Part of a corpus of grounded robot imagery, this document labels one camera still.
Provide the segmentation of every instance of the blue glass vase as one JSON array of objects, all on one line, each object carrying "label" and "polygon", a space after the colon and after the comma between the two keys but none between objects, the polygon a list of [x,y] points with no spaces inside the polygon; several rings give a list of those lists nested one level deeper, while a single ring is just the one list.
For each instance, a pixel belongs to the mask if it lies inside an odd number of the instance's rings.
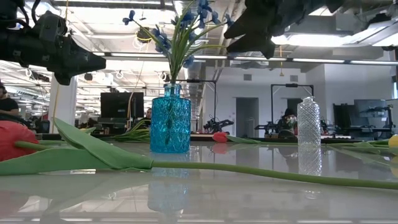
[{"label": "blue glass vase", "polygon": [[181,85],[165,84],[164,97],[152,100],[150,149],[159,153],[189,150],[191,101],[180,98]]}]

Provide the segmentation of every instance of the tulip stem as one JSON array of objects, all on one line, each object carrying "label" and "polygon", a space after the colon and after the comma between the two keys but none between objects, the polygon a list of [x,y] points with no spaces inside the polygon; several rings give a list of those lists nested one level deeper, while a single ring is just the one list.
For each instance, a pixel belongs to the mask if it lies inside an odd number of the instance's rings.
[{"label": "tulip stem", "polygon": [[16,141],[14,143],[15,147],[23,148],[23,149],[33,149],[36,151],[43,151],[46,149],[52,148],[52,146],[44,146],[41,144],[35,144],[31,142],[25,142],[25,141]]},{"label": "tulip stem", "polygon": [[264,170],[252,167],[227,165],[227,164],[211,164],[202,162],[161,162],[154,161],[153,167],[162,168],[183,168],[183,169],[206,169],[206,170],[223,170],[230,172],[239,172],[243,174],[259,175],[263,177],[271,177],[283,180],[294,180],[299,182],[308,182],[314,184],[327,184],[347,187],[369,187],[376,189],[394,189],[398,190],[398,183],[381,182],[373,180],[346,179],[337,177],[320,177],[314,175],[293,174],[286,172],[278,172],[273,170]]}]

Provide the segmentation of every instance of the computer monitor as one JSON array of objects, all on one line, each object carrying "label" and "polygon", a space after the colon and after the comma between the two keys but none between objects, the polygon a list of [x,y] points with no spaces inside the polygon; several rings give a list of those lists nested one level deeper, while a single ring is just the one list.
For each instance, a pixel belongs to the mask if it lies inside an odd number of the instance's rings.
[{"label": "computer monitor", "polygon": [[[127,118],[131,93],[101,93],[102,118]],[[131,117],[144,117],[144,93],[133,93],[130,105]]]},{"label": "computer monitor", "polygon": [[360,118],[386,118],[388,112],[385,100],[354,100],[354,105]]}]

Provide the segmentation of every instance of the glass vase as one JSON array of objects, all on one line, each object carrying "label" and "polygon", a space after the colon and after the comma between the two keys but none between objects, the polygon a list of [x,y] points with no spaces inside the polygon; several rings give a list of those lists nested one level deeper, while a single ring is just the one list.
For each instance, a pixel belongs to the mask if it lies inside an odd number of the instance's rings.
[{"label": "glass vase", "polygon": [[191,137],[191,101],[180,98],[181,85],[165,84],[164,97],[152,100],[150,149],[159,153],[184,153]]}]

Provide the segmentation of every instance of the white table surface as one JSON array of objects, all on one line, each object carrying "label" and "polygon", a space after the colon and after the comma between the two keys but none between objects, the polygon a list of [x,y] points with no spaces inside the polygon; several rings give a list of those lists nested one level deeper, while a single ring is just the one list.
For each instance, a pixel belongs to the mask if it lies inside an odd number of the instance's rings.
[{"label": "white table surface", "polygon": [[[299,172],[294,147],[228,144],[225,148],[193,142],[186,155],[165,155],[151,154],[148,144],[116,145],[158,160]],[[333,151],[322,155],[322,175],[398,181],[388,167],[363,164]],[[213,170],[74,170],[0,177],[0,199],[0,224],[398,223],[395,190],[305,184]]]}]

